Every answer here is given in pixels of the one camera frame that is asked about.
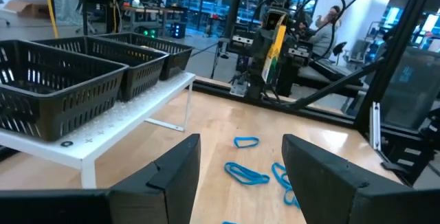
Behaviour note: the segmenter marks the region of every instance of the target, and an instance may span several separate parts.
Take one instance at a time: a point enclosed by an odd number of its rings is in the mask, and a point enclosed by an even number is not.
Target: wire
[[[47,5],[49,6],[50,22],[52,23],[52,29],[54,30],[55,38],[58,38],[58,28],[56,27],[54,10],[52,9],[52,0],[47,0]]]
[[[116,6],[116,8],[118,9],[118,14],[119,14],[119,32],[122,31],[122,15],[121,15],[121,10],[119,9],[119,5],[118,2],[116,0],[113,0],[113,8],[114,6]],[[116,31],[116,19],[113,19],[113,30],[114,32]]]

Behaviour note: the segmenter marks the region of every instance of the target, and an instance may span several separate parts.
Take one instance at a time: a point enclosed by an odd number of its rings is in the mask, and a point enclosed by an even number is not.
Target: wooden table
[[[169,102],[153,117],[175,123],[185,114],[187,93]],[[398,178],[381,166],[381,158],[357,132],[251,105],[194,92],[185,133],[143,123],[96,160],[98,187],[109,187],[147,165],[191,133],[201,134],[201,171],[191,223],[305,223],[300,210],[283,203],[284,189],[271,172],[283,162],[282,136],[297,135],[353,163]],[[257,147],[237,149],[236,136],[259,137]],[[271,177],[267,185],[243,186],[223,166],[235,161]],[[80,188],[79,173],[25,153],[0,164],[0,188]]]

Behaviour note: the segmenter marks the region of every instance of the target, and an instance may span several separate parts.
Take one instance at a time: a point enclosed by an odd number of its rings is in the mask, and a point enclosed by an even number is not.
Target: basket
[[[150,38],[144,35],[132,32],[121,34],[104,34],[99,35],[101,38],[111,39],[123,43],[130,43],[137,46],[146,46],[153,49],[169,53],[170,56],[165,60],[164,67],[160,74],[160,80],[168,80],[185,70],[188,60],[190,59],[193,48],[187,45],[181,45],[158,38]]]
[[[126,65],[0,41],[0,128],[54,141],[115,104]]]
[[[168,56],[163,52],[88,36],[36,42],[128,65],[118,96],[122,101],[129,101],[156,85]]]

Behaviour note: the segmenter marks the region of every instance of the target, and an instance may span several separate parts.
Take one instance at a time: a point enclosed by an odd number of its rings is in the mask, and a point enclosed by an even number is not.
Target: yellow label
[[[281,47],[283,46],[284,35],[286,33],[286,26],[281,25],[285,16],[281,17],[276,25],[274,33],[274,42],[272,43],[269,53],[267,54],[266,61],[264,63],[263,72],[261,77],[263,77],[264,82],[270,83],[274,77],[276,64],[278,63],[278,57],[280,56]]]

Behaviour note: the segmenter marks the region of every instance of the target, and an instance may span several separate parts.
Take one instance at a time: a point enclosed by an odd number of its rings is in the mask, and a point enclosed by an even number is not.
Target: blue rubber band
[[[227,162],[225,164],[225,171],[235,180],[247,186],[269,183],[270,179],[267,175],[254,172],[253,170],[247,169],[244,166],[240,166],[235,162]]]
[[[283,173],[279,175],[278,172],[276,171],[277,169],[282,170]],[[296,197],[294,197],[292,200],[289,200],[287,198],[289,192],[293,192],[293,190],[292,190],[292,185],[290,184],[289,179],[287,178],[286,168],[280,163],[276,162],[272,164],[272,172],[274,173],[275,179],[279,182],[279,184],[281,184],[281,186],[284,187],[284,189],[286,189],[286,191],[284,192],[284,199],[283,199],[284,203],[286,205],[295,205],[299,209],[300,204],[296,199]]]
[[[283,174],[280,176],[278,174],[278,172],[276,171],[276,169],[282,170]],[[286,168],[284,166],[282,166],[281,164],[276,162],[272,165],[272,172],[274,173],[275,179],[279,182],[279,184],[281,184],[282,187],[284,187],[286,189],[292,188],[292,186],[290,185],[289,179],[286,179],[287,173],[286,173]]]
[[[240,146],[239,142],[244,142],[244,141],[254,141],[254,143],[249,144],[249,145],[245,145],[245,146]],[[256,146],[260,143],[260,139],[257,137],[235,137],[234,138],[234,144],[237,148],[249,148],[249,147],[253,147]]]

